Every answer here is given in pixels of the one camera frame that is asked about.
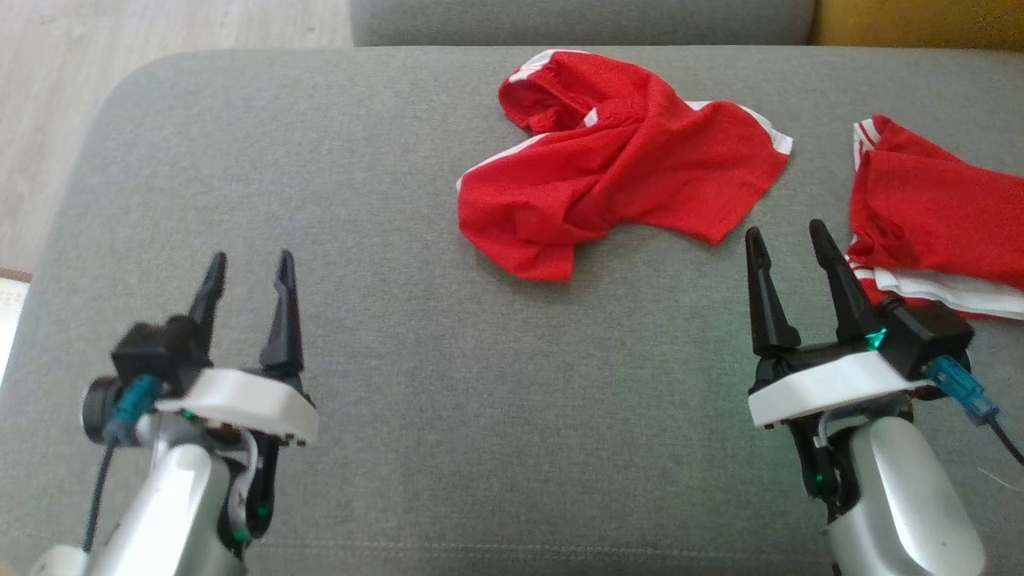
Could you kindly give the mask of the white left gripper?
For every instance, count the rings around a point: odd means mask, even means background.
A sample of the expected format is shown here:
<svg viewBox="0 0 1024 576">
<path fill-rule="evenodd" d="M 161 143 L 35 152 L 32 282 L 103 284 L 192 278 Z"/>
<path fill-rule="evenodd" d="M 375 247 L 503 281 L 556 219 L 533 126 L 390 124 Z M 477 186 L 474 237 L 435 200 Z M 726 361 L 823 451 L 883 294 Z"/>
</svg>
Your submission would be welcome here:
<svg viewBox="0 0 1024 576">
<path fill-rule="evenodd" d="M 197 349 L 209 353 L 216 310 L 226 285 L 226 253 L 212 256 L 195 292 L 189 316 L 198 326 Z M 295 259 L 282 250 L 274 277 L 278 307 L 258 361 L 279 377 L 297 377 L 304 370 L 302 327 Z M 238 369 L 205 368 L 180 398 L 156 401 L 160 412 L 190 412 L 195 416 L 233 424 L 279 438 L 312 445 L 318 440 L 317 408 L 289 384 Z"/>
</svg>

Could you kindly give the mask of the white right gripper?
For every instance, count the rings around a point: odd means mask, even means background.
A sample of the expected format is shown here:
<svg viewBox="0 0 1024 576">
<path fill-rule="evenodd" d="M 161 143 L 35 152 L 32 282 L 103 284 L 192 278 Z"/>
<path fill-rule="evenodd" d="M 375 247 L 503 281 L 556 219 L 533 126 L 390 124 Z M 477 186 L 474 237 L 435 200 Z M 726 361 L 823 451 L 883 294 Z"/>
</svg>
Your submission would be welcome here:
<svg viewBox="0 0 1024 576">
<path fill-rule="evenodd" d="M 802 340 L 778 297 L 763 234 L 758 227 L 750 227 L 745 245 L 752 349 L 758 357 L 777 356 L 758 361 L 754 389 L 746 395 L 746 408 L 757 429 L 889 394 L 931 386 L 924 376 L 904 377 L 874 349 L 874 339 L 884 333 L 884 326 L 874 317 L 873 303 L 824 221 L 812 219 L 809 233 L 818 265 L 829 281 L 837 321 L 835 339 L 872 351 L 846 354 L 805 368 L 797 368 L 788 358 L 778 356 L 784 351 L 798 349 Z"/>
</svg>

